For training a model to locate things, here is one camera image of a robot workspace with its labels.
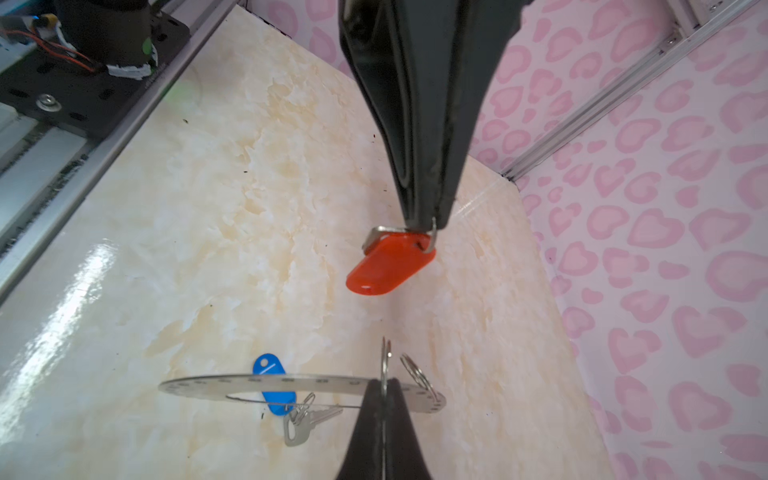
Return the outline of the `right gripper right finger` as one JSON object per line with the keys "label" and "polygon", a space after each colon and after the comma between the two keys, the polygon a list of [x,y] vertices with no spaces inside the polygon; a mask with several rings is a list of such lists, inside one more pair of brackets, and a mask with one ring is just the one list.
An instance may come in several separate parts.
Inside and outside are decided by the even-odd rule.
{"label": "right gripper right finger", "polygon": [[422,455],[402,385],[387,381],[384,400],[383,478],[389,480],[431,480]]}

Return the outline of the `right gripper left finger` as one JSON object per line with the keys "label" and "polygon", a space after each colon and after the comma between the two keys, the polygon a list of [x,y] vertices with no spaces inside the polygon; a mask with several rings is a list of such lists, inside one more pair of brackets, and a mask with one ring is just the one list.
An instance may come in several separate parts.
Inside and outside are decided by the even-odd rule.
{"label": "right gripper left finger", "polygon": [[371,380],[342,461],[337,480],[379,480],[384,475],[384,394],[379,380]]}

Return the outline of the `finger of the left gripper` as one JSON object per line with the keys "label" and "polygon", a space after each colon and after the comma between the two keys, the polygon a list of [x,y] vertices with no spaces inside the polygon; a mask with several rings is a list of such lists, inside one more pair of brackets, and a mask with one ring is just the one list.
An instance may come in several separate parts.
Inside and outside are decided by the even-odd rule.
{"label": "finger of the left gripper", "polygon": [[341,50],[380,131],[405,227],[426,231],[418,206],[413,161],[412,108],[389,1],[340,1]]}
{"label": "finger of the left gripper", "polygon": [[395,1],[392,166],[407,228],[446,226],[481,106],[525,1]]}

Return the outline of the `metal perforated ring disc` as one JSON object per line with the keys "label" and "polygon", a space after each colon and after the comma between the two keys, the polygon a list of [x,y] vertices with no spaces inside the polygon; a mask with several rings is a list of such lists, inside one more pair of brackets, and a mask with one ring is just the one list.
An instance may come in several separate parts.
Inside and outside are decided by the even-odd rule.
{"label": "metal perforated ring disc", "polygon": [[[414,413],[437,413],[447,405],[446,397],[432,386],[426,375],[410,357],[403,354],[401,362],[413,382],[401,382],[408,409]],[[296,407],[299,395],[321,394],[344,400],[364,396],[371,380],[367,377],[279,374],[271,364],[255,374],[204,375],[167,380],[158,385],[162,393],[179,397],[260,403],[274,407]]]}

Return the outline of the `key with red tag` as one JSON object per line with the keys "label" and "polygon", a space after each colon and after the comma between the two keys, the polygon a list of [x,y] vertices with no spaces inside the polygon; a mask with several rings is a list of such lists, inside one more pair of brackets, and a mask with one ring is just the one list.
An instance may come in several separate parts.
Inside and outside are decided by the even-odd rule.
{"label": "key with red tag", "polygon": [[392,292],[435,259],[437,233],[435,219],[426,232],[374,227],[362,246],[363,259],[347,275],[347,289],[365,296]]}

